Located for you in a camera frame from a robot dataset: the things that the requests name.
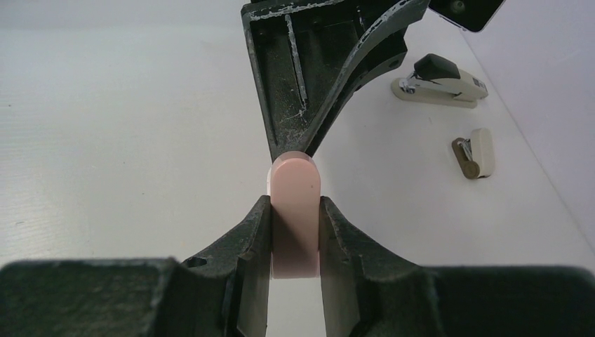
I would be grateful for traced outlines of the small beige stapler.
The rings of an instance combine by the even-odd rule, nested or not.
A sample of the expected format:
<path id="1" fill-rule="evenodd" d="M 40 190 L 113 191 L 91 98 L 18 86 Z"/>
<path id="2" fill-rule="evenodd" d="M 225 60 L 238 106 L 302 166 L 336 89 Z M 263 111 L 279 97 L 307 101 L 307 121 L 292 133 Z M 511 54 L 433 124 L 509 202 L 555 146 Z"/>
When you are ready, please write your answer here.
<path id="1" fill-rule="evenodd" d="M 474 129 L 468 138 L 454 139 L 451 147 L 465 178 L 477 180 L 493 175 L 495 151 L 489 129 Z"/>

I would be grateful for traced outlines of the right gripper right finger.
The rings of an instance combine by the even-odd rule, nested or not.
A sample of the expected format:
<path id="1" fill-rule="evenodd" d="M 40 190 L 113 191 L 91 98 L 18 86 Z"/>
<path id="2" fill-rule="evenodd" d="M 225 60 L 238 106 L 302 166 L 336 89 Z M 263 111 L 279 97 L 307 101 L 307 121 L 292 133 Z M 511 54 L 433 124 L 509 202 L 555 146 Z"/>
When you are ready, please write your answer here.
<path id="1" fill-rule="evenodd" d="M 328 336 L 593 336 L 594 275 L 568 266 L 423 267 L 320 201 Z"/>

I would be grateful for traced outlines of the grey black long stapler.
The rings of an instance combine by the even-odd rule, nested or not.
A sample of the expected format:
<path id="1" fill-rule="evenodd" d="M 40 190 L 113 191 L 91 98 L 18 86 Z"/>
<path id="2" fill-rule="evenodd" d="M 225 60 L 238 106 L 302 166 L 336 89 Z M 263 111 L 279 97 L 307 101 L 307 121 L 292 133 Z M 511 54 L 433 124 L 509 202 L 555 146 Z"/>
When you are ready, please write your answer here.
<path id="1" fill-rule="evenodd" d="M 478 101 L 488 97 L 480 79 L 433 53 L 415 62 L 407 77 L 395 79 L 391 90 L 403 101 L 467 109 L 474 109 Z"/>

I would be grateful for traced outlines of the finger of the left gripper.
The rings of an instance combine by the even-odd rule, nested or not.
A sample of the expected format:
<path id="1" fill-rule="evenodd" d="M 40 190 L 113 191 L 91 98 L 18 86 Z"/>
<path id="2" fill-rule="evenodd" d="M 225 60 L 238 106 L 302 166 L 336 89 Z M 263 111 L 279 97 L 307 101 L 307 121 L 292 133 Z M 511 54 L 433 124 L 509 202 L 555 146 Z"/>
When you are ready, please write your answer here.
<path id="1" fill-rule="evenodd" d="M 252 1 L 241 9 L 272 159 L 313 156 L 353 94 L 398 68 L 428 2 Z"/>

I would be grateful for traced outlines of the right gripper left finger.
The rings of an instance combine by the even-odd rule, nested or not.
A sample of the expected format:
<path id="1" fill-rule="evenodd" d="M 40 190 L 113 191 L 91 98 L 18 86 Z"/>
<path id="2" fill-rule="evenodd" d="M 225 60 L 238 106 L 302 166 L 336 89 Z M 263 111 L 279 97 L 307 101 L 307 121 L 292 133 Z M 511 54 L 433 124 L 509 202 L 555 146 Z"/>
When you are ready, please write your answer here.
<path id="1" fill-rule="evenodd" d="M 1 269 L 2 336 L 264 336 L 272 208 L 183 262 L 21 260 Z"/>

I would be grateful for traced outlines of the small pink white stapler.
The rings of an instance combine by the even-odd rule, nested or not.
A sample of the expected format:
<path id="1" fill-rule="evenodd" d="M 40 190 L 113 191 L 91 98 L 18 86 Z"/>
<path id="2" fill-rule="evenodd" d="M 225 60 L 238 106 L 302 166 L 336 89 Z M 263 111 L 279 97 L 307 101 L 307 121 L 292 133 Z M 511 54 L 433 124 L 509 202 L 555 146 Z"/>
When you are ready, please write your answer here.
<path id="1" fill-rule="evenodd" d="M 269 177 L 272 205 L 272 276 L 275 279 L 319 275 L 321 177 L 304 152 L 281 154 Z"/>

